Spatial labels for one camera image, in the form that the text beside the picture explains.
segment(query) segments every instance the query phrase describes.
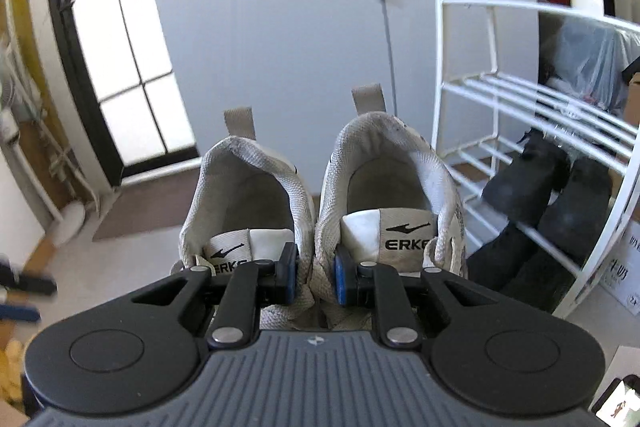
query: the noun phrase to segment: black shoe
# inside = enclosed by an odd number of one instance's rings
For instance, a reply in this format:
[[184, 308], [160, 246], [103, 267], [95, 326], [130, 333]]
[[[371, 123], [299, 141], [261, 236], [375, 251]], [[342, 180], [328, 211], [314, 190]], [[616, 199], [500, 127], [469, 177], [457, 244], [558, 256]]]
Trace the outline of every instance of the black shoe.
[[543, 214], [538, 230], [581, 265], [607, 221], [610, 197], [609, 169], [590, 158], [578, 158], [566, 187]]
[[522, 155], [489, 180], [482, 199], [510, 221], [535, 227], [545, 212], [551, 190], [561, 190], [569, 177], [567, 153], [541, 134], [532, 134]]
[[538, 246], [515, 225], [509, 223], [493, 241], [466, 260], [469, 280], [500, 291], [513, 279]]
[[538, 250], [500, 293], [553, 313], [574, 280], [558, 261], [545, 251]]

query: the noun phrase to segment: shoe rack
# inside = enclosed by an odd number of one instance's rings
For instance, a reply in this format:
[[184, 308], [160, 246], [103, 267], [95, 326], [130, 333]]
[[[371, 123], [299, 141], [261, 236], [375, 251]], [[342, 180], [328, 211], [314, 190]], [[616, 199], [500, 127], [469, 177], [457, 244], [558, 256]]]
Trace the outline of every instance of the shoe rack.
[[[457, 78], [447, 78], [447, 27], [445, 9], [480, 6], [486, 8], [486, 28], [491, 55], [491, 70]], [[594, 24], [613, 26], [620, 30], [640, 33], [640, 26], [605, 16], [593, 16], [554, 4], [521, 2], [514, 0], [436, 0], [437, 73], [434, 100], [434, 120], [431, 144], [449, 165], [453, 178], [463, 193], [465, 214], [485, 227], [488, 235], [500, 232], [490, 216], [484, 215], [478, 204], [484, 183], [472, 181], [460, 170], [456, 162], [465, 162], [483, 174], [495, 176], [499, 163], [511, 163], [512, 153], [522, 153], [522, 147], [500, 135], [500, 117], [508, 116], [528, 124], [556, 140], [571, 146], [586, 156], [606, 165], [622, 177], [620, 191], [609, 202], [609, 218], [590, 256], [582, 267], [574, 263], [561, 250], [546, 240], [537, 230], [523, 224], [518, 227], [539, 247], [553, 256], [575, 277], [574, 285], [558, 304], [554, 315], [566, 317], [598, 283], [606, 269], [604, 261], [618, 242], [638, 202], [640, 184], [640, 137], [638, 127], [606, 113], [585, 102], [559, 91], [540, 86], [535, 79], [527, 80], [500, 71], [495, 33], [495, 11], [500, 8], [536, 10], [560, 16], [588, 20]], [[450, 96], [461, 96], [493, 110], [493, 132], [473, 142], [443, 150], [441, 122], [443, 109]], [[467, 230], [467, 240], [480, 247], [480, 241]]]

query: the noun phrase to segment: brown mat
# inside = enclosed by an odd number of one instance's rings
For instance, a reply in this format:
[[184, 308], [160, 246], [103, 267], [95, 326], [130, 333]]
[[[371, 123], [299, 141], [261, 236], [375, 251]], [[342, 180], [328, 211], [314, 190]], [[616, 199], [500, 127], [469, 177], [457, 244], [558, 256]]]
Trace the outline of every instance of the brown mat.
[[94, 241], [177, 227], [184, 223], [200, 169], [124, 187], [100, 223]]

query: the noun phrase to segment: clear plastic bag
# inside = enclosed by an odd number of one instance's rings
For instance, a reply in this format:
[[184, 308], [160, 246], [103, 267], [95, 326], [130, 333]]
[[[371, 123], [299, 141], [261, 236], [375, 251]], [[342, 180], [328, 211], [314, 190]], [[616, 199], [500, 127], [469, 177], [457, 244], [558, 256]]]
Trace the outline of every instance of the clear plastic bag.
[[546, 85], [622, 117], [622, 71], [640, 56], [640, 35], [575, 18], [542, 16], [540, 55], [552, 67]]

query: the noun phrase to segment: white metal shoe rack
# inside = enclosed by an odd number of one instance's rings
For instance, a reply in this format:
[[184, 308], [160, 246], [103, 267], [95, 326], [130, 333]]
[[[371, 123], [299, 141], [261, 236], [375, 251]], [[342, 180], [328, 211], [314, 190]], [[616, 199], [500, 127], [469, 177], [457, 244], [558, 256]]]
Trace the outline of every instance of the white metal shoe rack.
[[[446, 28], [444, 9], [450, 6], [484, 6], [486, 7], [486, 23], [491, 54], [491, 71], [471, 74], [461, 78], [447, 78], [446, 74]], [[623, 177], [620, 191], [615, 200], [610, 202], [610, 214], [602, 230], [602, 234], [582, 267], [577, 266], [562, 251], [547, 241], [537, 230], [518, 224], [518, 227], [535, 243], [553, 256], [575, 277], [575, 283], [560, 302], [554, 315], [566, 317], [589, 293], [606, 265], [603, 263], [613, 246], [620, 239], [630, 219], [640, 193], [638, 172], [640, 170], [640, 136], [638, 127], [629, 125], [602, 110], [580, 100], [560, 93], [536, 82], [518, 78], [504, 73], [498, 68], [498, 49], [495, 37], [495, 9], [499, 7], [522, 8], [571, 16], [595, 23], [603, 23], [623, 30], [640, 33], [640, 26], [610, 17], [591, 16], [578, 10], [568, 9], [553, 4], [521, 2], [514, 0], [436, 0], [436, 29], [438, 32], [436, 45], [437, 75], [436, 95], [431, 143], [445, 161], [456, 157], [474, 166], [488, 177], [493, 177], [500, 161], [511, 163], [509, 153], [522, 152], [522, 147], [512, 140], [500, 135], [500, 115], [522, 121], [543, 132], [548, 132], [574, 147], [583, 154], [594, 158], [609, 169]], [[474, 142], [453, 149], [441, 150], [440, 123], [442, 106], [446, 103], [444, 92], [452, 93], [473, 100], [476, 103], [493, 109], [493, 133]], [[579, 113], [579, 120], [568, 118], [567, 108], [572, 115]], [[565, 128], [563, 132], [556, 127]], [[604, 145], [615, 152], [611, 155], [594, 144]], [[478, 157], [491, 157], [491, 164], [478, 160]], [[482, 194], [483, 184], [471, 181], [460, 171], [449, 166], [453, 178], [464, 187], [466, 197], [463, 198], [465, 212], [486, 227], [491, 236], [496, 236], [499, 229], [491, 223], [477, 205]], [[481, 241], [471, 233], [467, 233], [468, 241], [481, 246]]]

